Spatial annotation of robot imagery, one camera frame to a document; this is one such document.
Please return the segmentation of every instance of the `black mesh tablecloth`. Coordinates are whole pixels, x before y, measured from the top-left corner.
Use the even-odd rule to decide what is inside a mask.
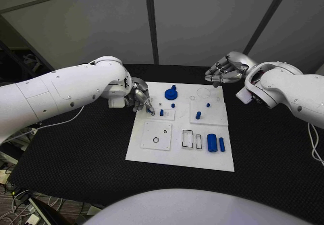
[[[145,81],[208,84],[205,67],[125,67]],[[234,172],[125,161],[135,114],[130,108],[109,109],[106,99],[97,99],[71,122],[37,132],[9,182],[99,204],[161,188],[208,190],[324,224],[324,166],[310,157],[306,123],[283,105],[273,109],[254,102],[243,105],[234,96],[241,87],[241,82],[223,86]],[[43,124],[69,120],[77,111]]]

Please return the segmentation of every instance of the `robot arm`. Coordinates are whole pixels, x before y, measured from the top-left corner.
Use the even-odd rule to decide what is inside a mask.
[[[221,71],[223,65],[233,71]],[[296,67],[282,62],[257,64],[246,55],[230,52],[207,70],[205,80],[217,87],[220,83],[236,82],[240,78],[244,78],[244,87],[236,96],[244,104],[256,100],[273,108],[282,103],[296,118],[324,129],[321,75],[303,75]]]
[[[146,84],[132,78],[120,60],[103,56],[94,65],[58,69],[24,82],[0,87],[0,144],[33,123],[84,106],[97,97],[109,108],[135,105],[152,112]]]

